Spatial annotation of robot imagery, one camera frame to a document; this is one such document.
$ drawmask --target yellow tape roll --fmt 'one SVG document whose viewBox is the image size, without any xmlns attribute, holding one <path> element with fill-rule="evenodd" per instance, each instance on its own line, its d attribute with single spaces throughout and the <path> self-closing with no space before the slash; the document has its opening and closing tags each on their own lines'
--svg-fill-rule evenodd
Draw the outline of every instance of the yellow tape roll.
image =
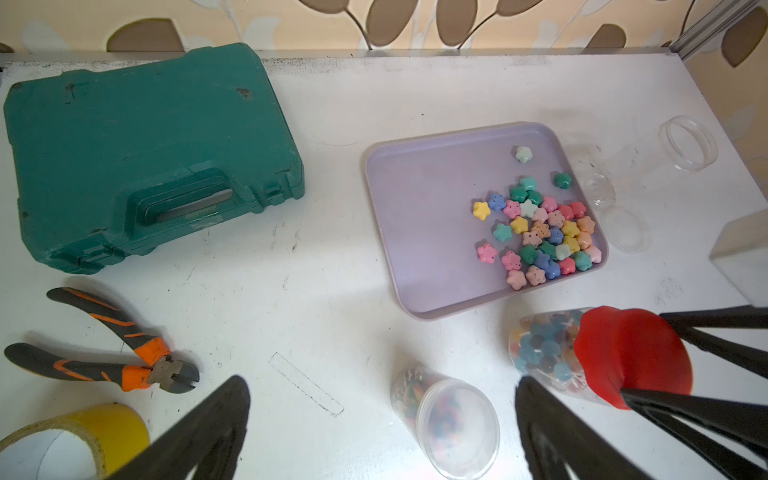
<svg viewBox="0 0 768 480">
<path fill-rule="evenodd" d="M 62 434 L 64 446 L 53 449 Z M 91 450 L 96 478 L 108 477 L 149 446 L 147 427 L 133 409 L 105 403 L 33 423 L 8 435 L 0 442 L 0 471 L 10 468 L 22 480 L 32 472 L 34 476 L 29 478 L 37 478 L 41 469 L 67 468 L 64 463 L 78 457 L 78 446 L 67 440 L 77 442 L 75 437 Z M 53 455 L 48 463 L 54 464 L 43 468 L 46 455 Z"/>
</svg>

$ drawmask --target green plastic toolbox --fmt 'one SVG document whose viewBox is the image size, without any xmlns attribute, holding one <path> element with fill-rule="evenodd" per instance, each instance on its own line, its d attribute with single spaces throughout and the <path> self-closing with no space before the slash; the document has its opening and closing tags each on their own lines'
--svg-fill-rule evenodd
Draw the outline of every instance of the green plastic toolbox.
<svg viewBox="0 0 768 480">
<path fill-rule="evenodd" d="M 24 244 L 68 273 L 304 195 L 296 144 L 244 44 L 23 81 L 5 122 Z"/>
</svg>

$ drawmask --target jar of beads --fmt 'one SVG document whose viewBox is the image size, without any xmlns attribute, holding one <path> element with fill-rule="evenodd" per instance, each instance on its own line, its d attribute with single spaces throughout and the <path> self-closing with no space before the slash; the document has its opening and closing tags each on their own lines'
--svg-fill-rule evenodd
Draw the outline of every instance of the jar of beads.
<svg viewBox="0 0 768 480">
<path fill-rule="evenodd" d="M 628 409 L 621 389 L 689 395 L 693 370 L 674 329 L 646 310 L 609 306 L 524 316 L 513 322 L 517 370 L 566 395 Z"/>
<path fill-rule="evenodd" d="M 480 390 L 422 365 L 400 372 L 392 406 L 432 465 L 446 478 L 482 477 L 501 438 L 493 405 Z"/>
</svg>

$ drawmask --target red lid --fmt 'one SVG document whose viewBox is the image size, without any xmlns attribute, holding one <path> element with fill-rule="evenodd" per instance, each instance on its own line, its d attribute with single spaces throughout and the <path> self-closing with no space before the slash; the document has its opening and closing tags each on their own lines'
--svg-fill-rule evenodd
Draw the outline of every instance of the red lid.
<svg viewBox="0 0 768 480">
<path fill-rule="evenodd" d="M 581 317 L 574 352 L 589 387 L 618 409 L 629 409 L 619 393 L 623 388 L 690 395 L 694 386 L 680 337 L 647 310 L 589 310 Z"/>
</svg>

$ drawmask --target peach star bead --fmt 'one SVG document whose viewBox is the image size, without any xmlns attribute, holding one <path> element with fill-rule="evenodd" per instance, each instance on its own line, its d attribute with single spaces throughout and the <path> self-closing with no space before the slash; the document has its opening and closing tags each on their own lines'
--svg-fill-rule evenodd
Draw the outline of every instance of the peach star bead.
<svg viewBox="0 0 768 480">
<path fill-rule="evenodd" d="M 594 233 L 594 220 L 589 215 L 584 215 L 582 218 L 576 220 L 578 229 L 582 232 Z"/>
<path fill-rule="evenodd" d="M 528 268 L 528 272 L 525 274 L 525 278 L 528 279 L 528 283 L 530 283 L 532 286 L 537 286 L 538 284 L 547 281 L 544 275 L 544 271 L 535 265 L 531 265 L 531 267 Z"/>
<path fill-rule="evenodd" d="M 534 247 L 541 245 L 541 237 L 538 235 L 538 232 L 523 233 L 523 247 L 526 245 L 533 245 Z"/>
<path fill-rule="evenodd" d="M 550 227 L 562 228 L 564 222 L 565 222 L 565 217 L 563 217 L 563 214 L 561 214 L 559 210 L 550 212 L 549 219 L 548 219 L 548 223 Z"/>
<path fill-rule="evenodd" d="M 531 232 L 537 232 L 540 238 L 549 238 L 552 235 L 549 231 L 549 225 L 542 222 L 535 222 Z"/>
<path fill-rule="evenodd" d="M 531 217 L 531 220 L 533 220 L 534 222 L 545 222 L 549 220 L 549 214 L 547 213 L 546 210 L 539 207 L 533 213 L 533 217 Z"/>
<path fill-rule="evenodd" d="M 512 270 L 507 275 L 507 284 L 515 291 L 520 290 L 526 285 L 525 275 L 520 270 Z"/>
<path fill-rule="evenodd" d="M 576 241 L 578 242 L 579 248 L 586 250 L 587 247 L 592 246 L 592 235 L 587 232 L 579 232 L 576 236 Z"/>
</svg>

